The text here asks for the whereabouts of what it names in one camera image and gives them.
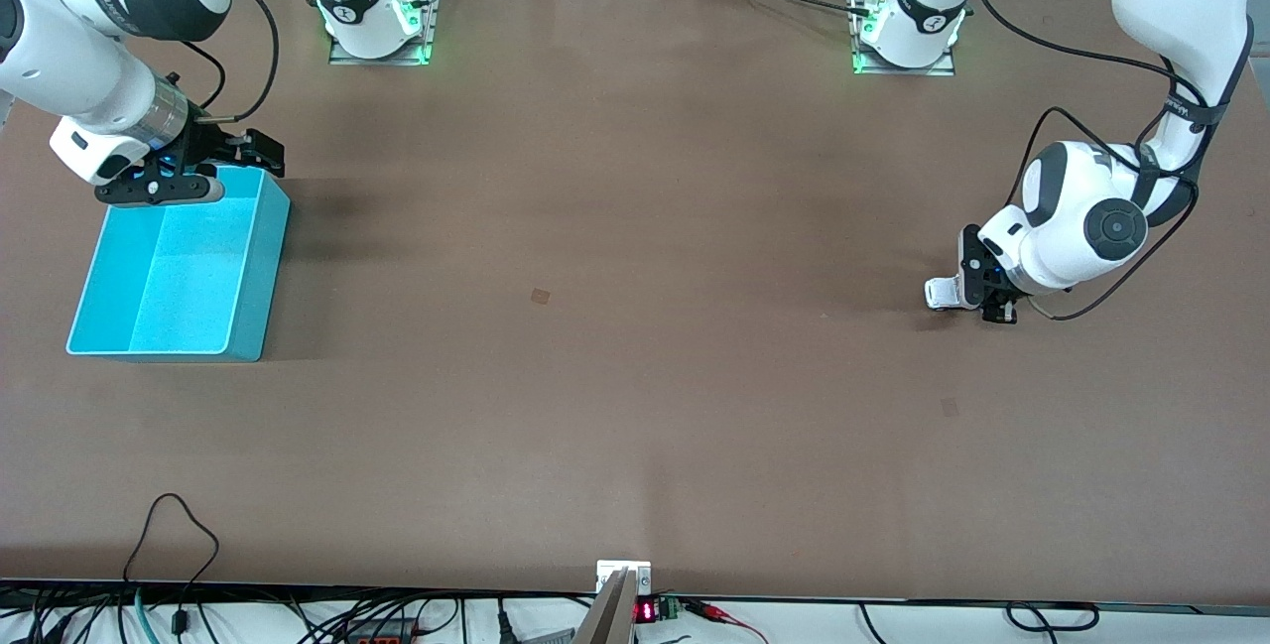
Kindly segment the white jeep toy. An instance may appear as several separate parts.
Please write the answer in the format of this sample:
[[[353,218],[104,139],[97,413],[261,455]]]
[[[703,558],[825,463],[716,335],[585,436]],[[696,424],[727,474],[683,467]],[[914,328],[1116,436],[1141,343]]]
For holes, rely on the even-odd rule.
[[[925,283],[925,301],[930,310],[941,311],[975,311],[979,304],[969,299],[964,279],[960,274],[952,277],[931,278]]]

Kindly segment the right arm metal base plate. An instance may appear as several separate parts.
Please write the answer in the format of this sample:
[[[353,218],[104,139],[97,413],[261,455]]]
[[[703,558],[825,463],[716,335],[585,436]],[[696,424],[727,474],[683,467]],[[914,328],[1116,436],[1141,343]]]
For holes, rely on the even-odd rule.
[[[439,0],[318,0],[330,64],[431,64]]]

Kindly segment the red clip leads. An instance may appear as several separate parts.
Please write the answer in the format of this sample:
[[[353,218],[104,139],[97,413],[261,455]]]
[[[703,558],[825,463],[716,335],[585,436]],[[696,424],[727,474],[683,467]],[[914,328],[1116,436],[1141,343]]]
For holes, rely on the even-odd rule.
[[[757,636],[761,644],[771,644],[771,641],[766,638],[766,635],[762,634],[762,631],[734,617],[733,615],[726,612],[725,608],[720,608],[712,603],[704,602],[704,600],[693,600],[685,597],[679,598],[679,605],[681,608],[685,608],[685,612],[701,617],[707,622],[720,624],[745,630]]]

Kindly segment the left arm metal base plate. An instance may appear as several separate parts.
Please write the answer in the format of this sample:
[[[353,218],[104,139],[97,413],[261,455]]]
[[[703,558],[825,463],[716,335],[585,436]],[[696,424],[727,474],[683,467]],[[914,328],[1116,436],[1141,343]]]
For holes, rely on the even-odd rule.
[[[955,72],[952,46],[958,42],[958,25],[965,19],[965,11],[958,11],[939,33],[918,34],[916,46],[922,55],[928,55],[935,47],[941,52],[930,64],[908,65],[893,62],[892,56],[898,53],[903,60],[911,58],[912,52],[907,50],[906,37],[900,33],[900,25],[911,23],[909,17],[888,8],[888,0],[847,0],[847,6],[862,11],[848,19],[853,72],[935,77],[950,77]]]

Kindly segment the turquoise plastic bin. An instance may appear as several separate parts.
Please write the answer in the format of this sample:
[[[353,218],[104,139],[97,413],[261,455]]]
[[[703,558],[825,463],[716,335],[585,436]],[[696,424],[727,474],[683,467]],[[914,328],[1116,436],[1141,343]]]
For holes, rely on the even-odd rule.
[[[67,354],[119,362],[257,362],[290,197],[267,171],[218,169],[215,202],[105,211]]]

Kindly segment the small white mounting bracket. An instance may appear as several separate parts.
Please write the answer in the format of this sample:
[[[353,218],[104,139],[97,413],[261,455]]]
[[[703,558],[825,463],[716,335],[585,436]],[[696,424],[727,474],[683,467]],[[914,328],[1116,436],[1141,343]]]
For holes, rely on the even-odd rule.
[[[598,560],[596,563],[596,593],[603,589],[611,575],[620,572],[634,572],[638,594],[652,594],[652,563],[646,560]]]

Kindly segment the grey metal bar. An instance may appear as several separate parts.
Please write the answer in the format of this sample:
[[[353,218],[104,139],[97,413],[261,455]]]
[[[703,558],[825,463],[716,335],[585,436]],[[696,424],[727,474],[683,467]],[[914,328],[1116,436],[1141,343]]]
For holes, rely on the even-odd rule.
[[[638,598],[635,573],[615,573],[596,594],[569,644],[635,644],[632,608]]]

